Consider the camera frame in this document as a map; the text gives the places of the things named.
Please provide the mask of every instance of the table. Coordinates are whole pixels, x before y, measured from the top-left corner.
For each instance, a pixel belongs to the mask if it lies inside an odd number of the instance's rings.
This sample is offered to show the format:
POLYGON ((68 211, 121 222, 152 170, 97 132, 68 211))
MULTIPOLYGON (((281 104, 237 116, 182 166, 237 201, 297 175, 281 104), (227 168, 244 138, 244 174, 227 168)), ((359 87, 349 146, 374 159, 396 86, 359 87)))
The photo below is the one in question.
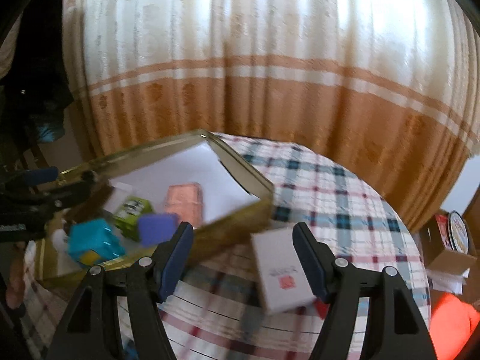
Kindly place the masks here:
MULTIPOLYGON (((306 222, 337 257, 357 267, 395 266, 428 325, 430 296, 418 249, 398 215, 365 182, 335 162, 294 143, 219 134, 275 185, 273 227, 306 222)), ((25 254, 27 313, 22 320, 33 356, 44 358, 65 302, 32 281, 35 245, 25 254)), ((306 360, 323 324, 321 302, 265 316, 254 256, 237 245, 189 269, 161 306, 173 350, 182 360, 306 360)), ((368 299, 358 307, 349 359, 362 349, 368 299)), ((136 357, 125 299, 118 302, 126 360, 136 357)))

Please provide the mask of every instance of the green cube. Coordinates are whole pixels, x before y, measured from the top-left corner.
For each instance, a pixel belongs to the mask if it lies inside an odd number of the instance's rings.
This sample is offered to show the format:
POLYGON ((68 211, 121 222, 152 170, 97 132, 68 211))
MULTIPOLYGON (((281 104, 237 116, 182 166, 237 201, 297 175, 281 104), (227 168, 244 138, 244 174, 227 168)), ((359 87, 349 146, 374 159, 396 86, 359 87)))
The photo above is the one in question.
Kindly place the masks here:
POLYGON ((153 212, 152 205, 146 199, 130 196, 115 213, 115 226, 124 237, 140 240, 137 229, 138 218, 143 214, 153 212))

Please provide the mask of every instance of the purple cube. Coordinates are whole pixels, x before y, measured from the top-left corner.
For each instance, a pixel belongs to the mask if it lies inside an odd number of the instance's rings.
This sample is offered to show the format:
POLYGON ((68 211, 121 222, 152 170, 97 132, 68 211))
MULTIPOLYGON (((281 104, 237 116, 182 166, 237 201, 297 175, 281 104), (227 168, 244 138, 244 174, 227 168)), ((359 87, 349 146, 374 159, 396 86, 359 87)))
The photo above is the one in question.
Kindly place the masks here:
POLYGON ((145 214, 137 222, 140 243, 145 246, 170 241, 179 225, 177 214, 145 214))

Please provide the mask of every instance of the white and orange curtain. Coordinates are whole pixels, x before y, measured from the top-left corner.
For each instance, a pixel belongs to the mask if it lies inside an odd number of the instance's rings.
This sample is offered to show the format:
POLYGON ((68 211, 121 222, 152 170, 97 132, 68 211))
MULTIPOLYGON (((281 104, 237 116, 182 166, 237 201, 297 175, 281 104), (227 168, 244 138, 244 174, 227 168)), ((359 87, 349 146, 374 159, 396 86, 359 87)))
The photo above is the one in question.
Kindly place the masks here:
POLYGON ((96 155, 193 128, 293 141, 415 230, 478 145, 480 39, 454 0, 69 0, 96 155))

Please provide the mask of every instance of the round table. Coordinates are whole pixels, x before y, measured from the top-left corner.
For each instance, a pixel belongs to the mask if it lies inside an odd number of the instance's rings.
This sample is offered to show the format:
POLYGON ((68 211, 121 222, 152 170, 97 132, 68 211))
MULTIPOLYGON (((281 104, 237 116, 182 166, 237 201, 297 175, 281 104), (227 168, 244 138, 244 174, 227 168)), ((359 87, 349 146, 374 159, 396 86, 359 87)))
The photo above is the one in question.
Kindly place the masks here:
MULTIPOLYGON (((413 238, 398 215, 365 182, 335 162, 294 143, 219 134, 275 185, 272 227, 306 222, 337 257, 359 268, 395 266, 428 325, 430 296, 413 238)), ((27 291, 22 319, 35 358, 44 358, 65 302, 32 279, 35 245, 25 254, 27 291)), ((175 294, 161 305, 165 330, 177 358, 308 359, 327 308, 321 302, 266 316, 257 290, 250 245, 237 245, 189 269, 175 294)), ((125 299, 118 302, 126 360, 135 359, 125 299)), ((349 359, 360 355, 368 299, 358 307, 349 359)))

